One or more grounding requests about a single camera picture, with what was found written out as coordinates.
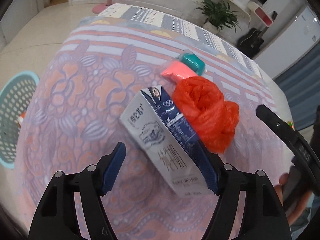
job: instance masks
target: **plant pot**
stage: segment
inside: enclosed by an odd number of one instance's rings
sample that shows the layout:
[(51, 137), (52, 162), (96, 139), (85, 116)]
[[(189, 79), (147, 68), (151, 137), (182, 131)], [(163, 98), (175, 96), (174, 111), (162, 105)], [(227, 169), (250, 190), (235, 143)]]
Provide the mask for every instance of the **plant pot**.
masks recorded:
[(217, 29), (216, 26), (213, 26), (211, 23), (206, 22), (202, 28), (204, 28), (205, 30), (213, 33), (214, 35), (217, 35), (219, 33), (219, 30)]

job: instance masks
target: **finger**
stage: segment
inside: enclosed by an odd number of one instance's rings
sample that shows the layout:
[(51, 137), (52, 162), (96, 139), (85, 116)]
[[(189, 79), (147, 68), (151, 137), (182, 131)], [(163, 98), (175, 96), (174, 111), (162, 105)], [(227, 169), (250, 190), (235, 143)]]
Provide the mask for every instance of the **finger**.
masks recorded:
[(288, 182), (289, 173), (284, 173), (279, 178), (279, 184), (284, 185)]
[(298, 217), (301, 216), (302, 212), (306, 208), (308, 204), (308, 200), (311, 196), (312, 192), (307, 191), (300, 199), (296, 209), (288, 216), (288, 223), (289, 226), (291, 226), (297, 219)]
[(275, 185), (274, 189), (278, 195), (278, 198), (280, 199), (281, 205), (283, 206), (282, 186), (280, 184)]

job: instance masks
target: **black guitar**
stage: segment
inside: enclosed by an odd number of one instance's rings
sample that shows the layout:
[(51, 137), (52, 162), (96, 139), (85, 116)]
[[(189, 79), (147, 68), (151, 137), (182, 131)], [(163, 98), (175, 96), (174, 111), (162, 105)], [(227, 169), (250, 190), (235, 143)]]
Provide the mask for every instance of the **black guitar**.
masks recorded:
[[(272, 21), (278, 16), (277, 12), (272, 13)], [(238, 49), (249, 58), (253, 58), (260, 51), (260, 46), (264, 43), (262, 36), (269, 27), (265, 27), (263, 31), (259, 31), (256, 28), (251, 28), (249, 33), (242, 36), (237, 43)]]

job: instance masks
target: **potted plant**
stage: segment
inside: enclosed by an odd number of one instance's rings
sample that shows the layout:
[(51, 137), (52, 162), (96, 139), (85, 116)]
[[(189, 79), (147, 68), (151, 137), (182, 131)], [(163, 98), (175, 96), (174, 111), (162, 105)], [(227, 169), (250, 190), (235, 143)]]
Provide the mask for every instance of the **potted plant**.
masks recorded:
[(203, 0), (203, 7), (197, 9), (202, 10), (207, 19), (204, 22), (203, 28), (213, 34), (224, 30), (224, 27), (234, 28), (239, 27), (238, 18), (234, 14), (236, 11), (230, 11), (230, 4), (224, 1), (213, 2), (211, 0)]

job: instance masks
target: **plastic packaging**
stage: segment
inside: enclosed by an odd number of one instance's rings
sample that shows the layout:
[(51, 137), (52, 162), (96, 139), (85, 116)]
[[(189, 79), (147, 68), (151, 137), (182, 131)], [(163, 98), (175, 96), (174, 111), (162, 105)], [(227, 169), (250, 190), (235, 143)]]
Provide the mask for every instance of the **plastic packaging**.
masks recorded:
[(197, 74), (188, 68), (185, 64), (172, 60), (169, 63), (169, 67), (166, 68), (161, 75), (170, 78), (172, 81), (178, 83), (183, 79), (196, 76)]
[(186, 64), (199, 76), (205, 71), (205, 63), (192, 52), (186, 51), (184, 54), (180, 55), (179, 61)]
[(19, 115), (17, 117), (19, 128), (21, 128), (22, 122), (23, 122), (25, 117), (26, 117), (26, 112), (23, 112), (21, 115)]
[(179, 82), (172, 99), (211, 152), (224, 153), (239, 122), (238, 104), (225, 101), (219, 88), (195, 76)]

